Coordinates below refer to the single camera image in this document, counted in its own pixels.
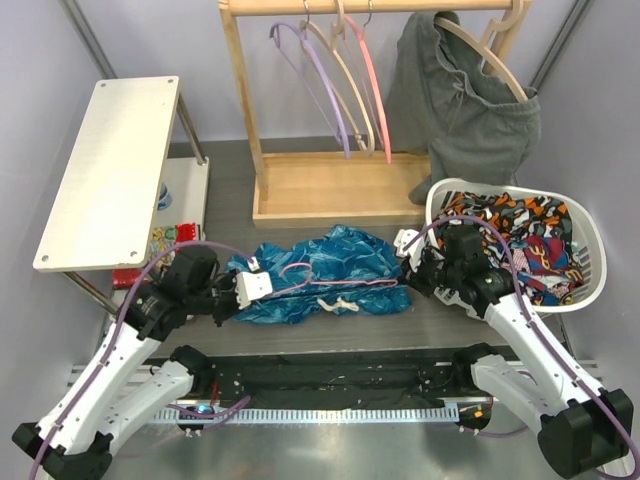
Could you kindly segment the pink wire hanger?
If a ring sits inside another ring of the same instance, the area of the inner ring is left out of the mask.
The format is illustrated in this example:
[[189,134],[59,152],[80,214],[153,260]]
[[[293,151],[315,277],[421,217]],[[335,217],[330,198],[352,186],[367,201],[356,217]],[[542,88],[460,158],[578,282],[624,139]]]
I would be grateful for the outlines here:
[[300,290],[308,285],[316,286],[384,286],[394,287],[399,284],[397,279],[375,279],[375,280],[314,280],[313,279],[313,266],[309,262],[295,262],[285,266],[279,273],[281,278],[285,277],[285,274],[294,268],[304,268],[306,270],[306,277],[302,283],[296,284],[291,287],[287,287],[281,290],[274,290],[271,296],[280,296],[286,293]]

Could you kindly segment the blue patterned shorts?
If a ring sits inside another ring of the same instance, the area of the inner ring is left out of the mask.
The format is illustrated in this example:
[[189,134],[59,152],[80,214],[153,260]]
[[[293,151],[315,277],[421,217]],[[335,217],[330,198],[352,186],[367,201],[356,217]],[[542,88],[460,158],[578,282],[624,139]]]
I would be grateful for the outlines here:
[[295,262],[309,262],[314,280],[397,279],[394,287],[316,286],[280,296],[268,296],[234,317],[236,321],[267,325],[295,325],[321,312],[344,315],[393,315],[412,306],[408,287],[395,250],[387,241],[362,229],[332,227],[323,237],[300,241],[289,248],[264,242],[254,253],[262,270],[269,273],[274,290],[302,283],[304,268],[280,271]]

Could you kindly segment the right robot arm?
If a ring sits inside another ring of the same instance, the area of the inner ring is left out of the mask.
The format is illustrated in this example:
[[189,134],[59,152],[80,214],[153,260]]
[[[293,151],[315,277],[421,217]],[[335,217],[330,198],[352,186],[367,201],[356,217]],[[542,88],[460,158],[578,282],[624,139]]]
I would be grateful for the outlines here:
[[536,436],[541,454],[564,479],[627,456],[634,405],[621,389],[608,390],[550,333],[521,292],[515,269],[492,267],[483,250],[485,222],[445,217],[443,244],[426,231],[401,230],[393,245],[410,286],[425,295],[450,291],[451,303],[497,331],[521,361],[517,370],[486,344],[458,352],[451,371],[457,391],[479,390],[502,402]]

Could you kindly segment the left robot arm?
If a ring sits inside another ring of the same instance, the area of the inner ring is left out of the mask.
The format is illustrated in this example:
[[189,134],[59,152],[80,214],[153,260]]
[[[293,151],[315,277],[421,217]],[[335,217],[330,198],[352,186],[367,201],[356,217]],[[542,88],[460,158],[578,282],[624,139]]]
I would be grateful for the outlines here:
[[71,389],[37,423],[22,423],[13,442],[33,464],[29,476],[99,479],[123,444],[154,414],[184,396],[205,397],[215,383],[212,361],[197,349],[176,348],[161,368],[128,395],[136,370],[188,317],[216,324],[271,294],[255,259],[249,270],[218,272],[219,244],[188,241],[157,255],[173,258],[160,275],[149,262],[121,304],[102,345]]

